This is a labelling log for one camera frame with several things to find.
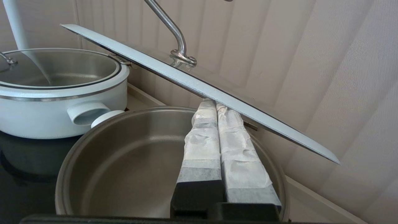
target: pot rim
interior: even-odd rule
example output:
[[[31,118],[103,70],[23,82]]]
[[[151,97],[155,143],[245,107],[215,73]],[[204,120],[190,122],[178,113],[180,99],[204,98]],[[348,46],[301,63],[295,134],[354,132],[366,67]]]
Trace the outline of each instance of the pot rim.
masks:
[[[7,51],[5,53],[13,53],[19,51],[30,51],[30,50],[73,50],[73,51],[85,51],[89,53],[99,54],[106,56],[111,59],[117,65],[115,71],[100,79],[89,83],[70,85],[70,86],[56,86],[54,88],[40,88],[40,87],[28,87],[22,85],[10,85],[4,84],[5,82],[0,81],[0,98],[18,100],[18,101],[58,101],[68,100],[74,98],[80,98],[105,92],[118,84],[122,83],[129,75],[129,68],[126,65],[121,64],[114,58],[107,54],[89,51],[83,49],[73,48],[32,48],[26,50]]]
[[[66,155],[62,166],[60,168],[60,171],[58,173],[58,178],[57,178],[57,183],[55,187],[55,208],[57,214],[60,215],[73,215],[74,211],[72,210],[72,206],[70,204],[70,199],[69,199],[69,188],[67,187],[67,183],[69,183],[69,180],[72,175],[73,171],[73,165],[75,164],[79,154],[81,151],[85,148],[85,146],[89,143],[89,139],[92,135],[96,135],[99,132],[103,131],[103,126],[109,126],[115,123],[120,122],[126,117],[130,116],[137,116],[141,115],[144,113],[148,112],[161,112],[163,110],[166,111],[185,111],[185,112],[196,112],[196,109],[194,108],[187,108],[187,107],[176,107],[176,106],[157,106],[157,107],[152,107],[148,108],[145,110],[141,110],[138,112],[133,112],[133,111],[127,111],[121,114],[118,114],[106,122],[102,122],[99,125],[95,126],[88,132],[86,132],[71,148],[71,150],[68,152]],[[277,176],[277,181],[278,184],[280,185],[279,187],[284,189],[284,192],[282,195],[279,195],[279,199],[282,202],[282,210],[281,210],[281,215],[280,219],[283,221],[287,221],[289,218],[289,211],[290,211],[290,198],[289,194],[287,192],[287,181],[285,177],[285,173],[283,172],[282,167],[280,166],[279,163],[275,160],[275,156],[269,151],[269,150],[264,150],[266,147],[261,145],[258,139],[256,139],[253,134],[248,132],[253,143],[255,145],[258,145],[260,147],[260,150],[267,155],[269,158],[270,162],[274,166],[275,170],[278,172]]]

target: white pot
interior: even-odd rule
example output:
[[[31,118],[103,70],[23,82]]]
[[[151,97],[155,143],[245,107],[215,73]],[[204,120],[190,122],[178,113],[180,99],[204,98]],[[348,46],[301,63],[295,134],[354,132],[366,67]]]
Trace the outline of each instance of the white pot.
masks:
[[[86,133],[91,124],[101,115],[113,110],[124,110],[127,105],[127,76],[129,68],[108,55],[78,49],[29,49],[23,54],[19,51],[10,51],[6,55],[18,61],[10,71],[0,77],[0,130],[2,132],[34,139],[55,139],[82,135]],[[59,65],[50,60],[54,57],[46,56],[46,53],[55,55],[68,55],[70,62]],[[82,58],[71,59],[71,55]],[[70,83],[82,79],[85,83],[72,83],[71,85],[33,86],[21,84],[22,79],[27,82],[41,84],[45,79],[38,79],[36,75],[21,75],[23,72],[31,71],[25,64],[34,63],[33,69],[39,69],[49,78],[48,83]],[[97,68],[93,61],[99,61]],[[90,74],[69,74],[66,70],[74,69],[74,66],[84,66]],[[96,76],[96,72],[103,72],[115,68],[109,75]],[[62,70],[61,75],[53,75],[52,72]]]

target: lid handle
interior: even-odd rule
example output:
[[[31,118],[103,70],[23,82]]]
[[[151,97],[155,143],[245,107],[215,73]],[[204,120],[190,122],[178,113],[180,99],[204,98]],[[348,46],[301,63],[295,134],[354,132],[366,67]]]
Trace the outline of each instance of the lid handle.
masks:
[[[155,12],[159,19],[166,25],[166,27],[173,33],[177,40],[178,49],[172,50],[170,53],[172,56],[190,64],[196,65],[197,60],[194,57],[187,56],[187,45],[185,43],[184,35],[178,26],[172,21],[167,13],[160,7],[156,0],[144,0],[148,6]]]
[[[7,61],[8,64],[16,64],[16,63],[18,63],[17,60],[14,60],[14,59],[6,56],[2,52],[0,52],[0,56],[3,57]]]

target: pot lid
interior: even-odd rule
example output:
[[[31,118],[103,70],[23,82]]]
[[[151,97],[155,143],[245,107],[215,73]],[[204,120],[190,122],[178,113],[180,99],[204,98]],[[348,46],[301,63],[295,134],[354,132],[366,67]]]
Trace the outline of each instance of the pot lid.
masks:
[[[62,48],[27,49],[0,58],[0,86],[20,89],[75,88],[117,75],[120,64],[91,51]]]
[[[244,89],[197,66],[196,60],[193,60],[193,63],[189,62],[189,59],[192,58],[179,59],[173,54],[173,51],[171,55],[168,55],[141,47],[131,48],[75,24],[61,26],[197,95],[220,102],[254,120],[266,130],[340,164],[338,158],[331,151],[277,119],[270,108],[256,102]]]

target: black stovetop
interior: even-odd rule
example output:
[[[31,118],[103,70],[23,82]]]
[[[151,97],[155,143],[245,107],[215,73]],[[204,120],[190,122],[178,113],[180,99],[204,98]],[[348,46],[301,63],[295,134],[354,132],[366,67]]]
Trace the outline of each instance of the black stovetop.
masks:
[[[0,224],[55,214],[57,174],[79,138],[32,140],[0,132]]]

